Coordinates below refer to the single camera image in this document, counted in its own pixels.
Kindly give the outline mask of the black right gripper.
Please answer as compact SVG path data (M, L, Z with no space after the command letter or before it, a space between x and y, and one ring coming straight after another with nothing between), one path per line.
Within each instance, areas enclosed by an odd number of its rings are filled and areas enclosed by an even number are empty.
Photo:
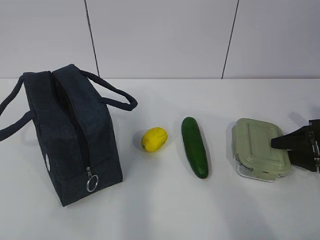
M289 150L290 163L310 172L320 169L320 120L309 120L309 126L273 138L270 145L274 149Z

